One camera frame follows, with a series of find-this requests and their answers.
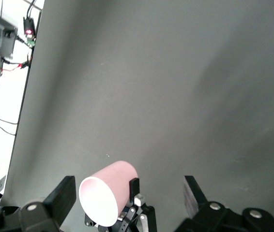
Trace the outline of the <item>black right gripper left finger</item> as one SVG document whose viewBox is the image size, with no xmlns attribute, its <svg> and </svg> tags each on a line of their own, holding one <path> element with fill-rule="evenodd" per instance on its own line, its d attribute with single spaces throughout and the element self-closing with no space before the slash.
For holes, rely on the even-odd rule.
<svg viewBox="0 0 274 232">
<path fill-rule="evenodd" d="M 65 176 L 42 202 L 0 207 L 0 232 L 59 232 L 75 202 L 75 177 Z"/>
</svg>

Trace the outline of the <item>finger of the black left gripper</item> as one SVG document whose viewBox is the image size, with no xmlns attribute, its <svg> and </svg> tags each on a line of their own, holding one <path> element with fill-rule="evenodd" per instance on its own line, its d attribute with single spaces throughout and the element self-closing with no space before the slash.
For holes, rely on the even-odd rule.
<svg viewBox="0 0 274 232">
<path fill-rule="evenodd" d="M 96 222 L 94 222 L 86 213 L 85 213 L 85 217 L 84 217 L 84 224 L 87 227 L 95 227 L 96 226 Z"/>
<path fill-rule="evenodd" d="M 129 202 L 120 213 L 117 232 L 156 232 L 156 214 L 153 206 L 147 205 L 140 194 L 139 178 L 129 182 Z"/>
</svg>

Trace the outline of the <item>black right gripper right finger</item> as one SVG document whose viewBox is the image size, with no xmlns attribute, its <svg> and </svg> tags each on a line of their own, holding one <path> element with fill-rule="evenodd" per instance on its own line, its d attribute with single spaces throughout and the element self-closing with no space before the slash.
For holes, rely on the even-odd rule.
<svg viewBox="0 0 274 232">
<path fill-rule="evenodd" d="M 274 217 L 260 208 L 246 208 L 241 214 L 216 201 L 209 201 L 195 178 L 183 182 L 184 204 L 188 213 L 177 232 L 274 232 Z"/>
</svg>

